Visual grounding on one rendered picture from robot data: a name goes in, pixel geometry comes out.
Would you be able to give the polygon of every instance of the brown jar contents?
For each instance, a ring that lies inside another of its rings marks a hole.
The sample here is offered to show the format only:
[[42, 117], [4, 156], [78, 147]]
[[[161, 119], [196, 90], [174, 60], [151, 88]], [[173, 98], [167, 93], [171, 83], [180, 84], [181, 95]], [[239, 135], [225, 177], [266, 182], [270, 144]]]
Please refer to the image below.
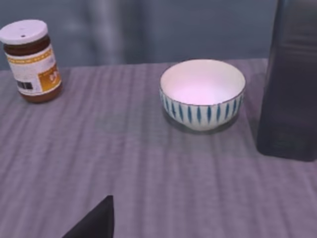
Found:
[[21, 31], [19, 38], [17, 34], [10, 35], [10, 31], [8, 34], [2, 32], [2, 35], [0, 31], [0, 40], [4, 43], [3, 49], [17, 80], [20, 95], [31, 103], [43, 103], [56, 98], [62, 91], [62, 82], [46, 24], [26, 20], [8, 26], [14, 29], [18, 27]]

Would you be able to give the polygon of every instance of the striped tablecloth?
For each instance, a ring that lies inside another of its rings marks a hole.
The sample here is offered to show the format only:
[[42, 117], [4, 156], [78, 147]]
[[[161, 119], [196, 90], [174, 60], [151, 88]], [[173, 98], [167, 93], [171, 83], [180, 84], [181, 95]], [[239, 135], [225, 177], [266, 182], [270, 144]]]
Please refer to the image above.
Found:
[[0, 237], [61, 237], [113, 194], [115, 238], [316, 238], [317, 164], [255, 149], [266, 60], [229, 62], [246, 98], [212, 135], [164, 118], [171, 64], [63, 69], [63, 94], [41, 105], [0, 71]]

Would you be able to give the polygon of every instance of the table surface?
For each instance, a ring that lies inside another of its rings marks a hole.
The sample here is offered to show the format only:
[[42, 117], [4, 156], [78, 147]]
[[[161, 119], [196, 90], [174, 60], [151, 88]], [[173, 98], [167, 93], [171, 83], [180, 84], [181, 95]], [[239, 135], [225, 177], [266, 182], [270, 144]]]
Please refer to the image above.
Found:
[[61, 237], [113, 194], [115, 238], [316, 238], [317, 163], [255, 149], [266, 60], [228, 62], [246, 98], [212, 135], [164, 118], [171, 64], [62, 69], [63, 94], [41, 105], [0, 71], [0, 237]]

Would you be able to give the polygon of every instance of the bowl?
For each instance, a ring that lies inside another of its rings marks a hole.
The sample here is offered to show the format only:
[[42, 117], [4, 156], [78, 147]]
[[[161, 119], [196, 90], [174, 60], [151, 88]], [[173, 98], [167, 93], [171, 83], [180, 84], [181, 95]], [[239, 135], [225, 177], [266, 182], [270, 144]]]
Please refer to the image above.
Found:
[[193, 59], [166, 70], [160, 99], [167, 114], [196, 131], [231, 121], [241, 107], [246, 80], [234, 66], [217, 60]]

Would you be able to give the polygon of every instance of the jar lid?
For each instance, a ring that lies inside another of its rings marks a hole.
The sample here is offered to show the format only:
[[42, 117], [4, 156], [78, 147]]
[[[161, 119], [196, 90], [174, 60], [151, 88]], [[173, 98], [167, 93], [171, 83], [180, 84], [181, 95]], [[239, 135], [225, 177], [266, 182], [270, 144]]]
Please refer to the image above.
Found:
[[0, 41], [8, 45], [23, 45], [41, 39], [48, 26], [40, 20], [22, 20], [6, 25], [0, 30]]

